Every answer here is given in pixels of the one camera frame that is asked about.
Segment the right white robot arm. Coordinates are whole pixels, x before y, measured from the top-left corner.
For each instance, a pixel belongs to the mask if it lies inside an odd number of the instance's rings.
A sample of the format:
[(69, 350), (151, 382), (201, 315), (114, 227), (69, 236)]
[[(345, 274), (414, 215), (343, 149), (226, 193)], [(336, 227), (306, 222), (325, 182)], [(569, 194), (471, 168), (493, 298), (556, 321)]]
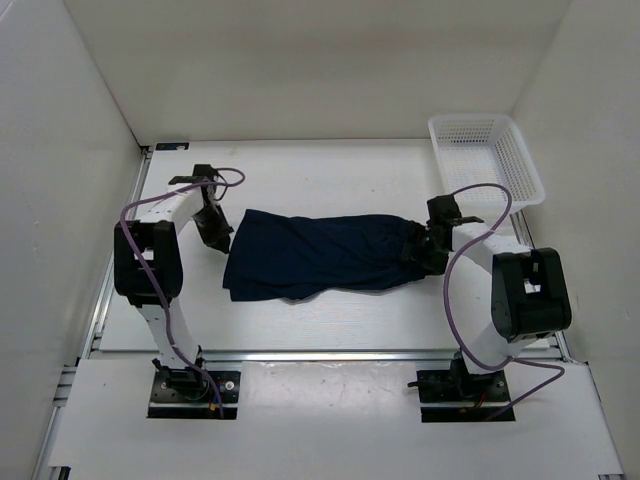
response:
[[(402, 261), (443, 277), (447, 322), (459, 352), (449, 387), (460, 399), (477, 396), (490, 376), (537, 340), (572, 322), (562, 262), (552, 248), (532, 249), (496, 233), (478, 217), (465, 217), (452, 194), (427, 201), (429, 219), (413, 226)], [(491, 276), (491, 322), (467, 345), (453, 319), (449, 287), (455, 263), (466, 257)]]

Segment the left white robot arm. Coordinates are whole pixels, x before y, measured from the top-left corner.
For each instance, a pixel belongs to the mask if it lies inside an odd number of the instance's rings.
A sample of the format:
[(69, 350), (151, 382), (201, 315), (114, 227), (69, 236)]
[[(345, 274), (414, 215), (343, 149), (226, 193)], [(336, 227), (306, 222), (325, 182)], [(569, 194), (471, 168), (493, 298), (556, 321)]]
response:
[(159, 352), (156, 368), (189, 401), (222, 404), (219, 387), (189, 332), (179, 296), (184, 271), (178, 237), (193, 223), (203, 244), (230, 252), (230, 226), (220, 202), (245, 175), (231, 167), (196, 164), (175, 176), (165, 193), (124, 207), (114, 227), (114, 286), (145, 320)]

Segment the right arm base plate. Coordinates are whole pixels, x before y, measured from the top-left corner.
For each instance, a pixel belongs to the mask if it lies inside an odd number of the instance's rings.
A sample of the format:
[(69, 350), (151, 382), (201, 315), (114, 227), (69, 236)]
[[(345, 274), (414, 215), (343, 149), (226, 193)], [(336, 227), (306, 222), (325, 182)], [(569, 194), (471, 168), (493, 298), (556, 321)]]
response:
[(484, 375), (449, 370), (419, 370), (407, 383), (419, 398), (423, 424), (514, 422), (503, 371)]

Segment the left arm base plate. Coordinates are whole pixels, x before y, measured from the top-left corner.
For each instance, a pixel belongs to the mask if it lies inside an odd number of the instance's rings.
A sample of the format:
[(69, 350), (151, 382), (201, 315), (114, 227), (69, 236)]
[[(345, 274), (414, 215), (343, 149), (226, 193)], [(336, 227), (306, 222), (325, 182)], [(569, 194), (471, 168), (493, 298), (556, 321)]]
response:
[(241, 372), (208, 371), (221, 399), (197, 372), (168, 369), (157, 364), (149, 396), (150, 419), (235, 420), (238, 413)]

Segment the navy blue shorts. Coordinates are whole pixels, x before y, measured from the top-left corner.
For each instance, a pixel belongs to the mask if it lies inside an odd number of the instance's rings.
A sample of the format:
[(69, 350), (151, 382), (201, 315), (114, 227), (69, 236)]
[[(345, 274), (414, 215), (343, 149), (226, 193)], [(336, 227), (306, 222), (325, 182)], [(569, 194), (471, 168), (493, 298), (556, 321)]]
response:
[(223, 287), (234, 302), (305, 300), (328, 289), (384, 291), (426, 276), (402, 254), (414, 223), (393, 215), (285, 217), (245, 211)]

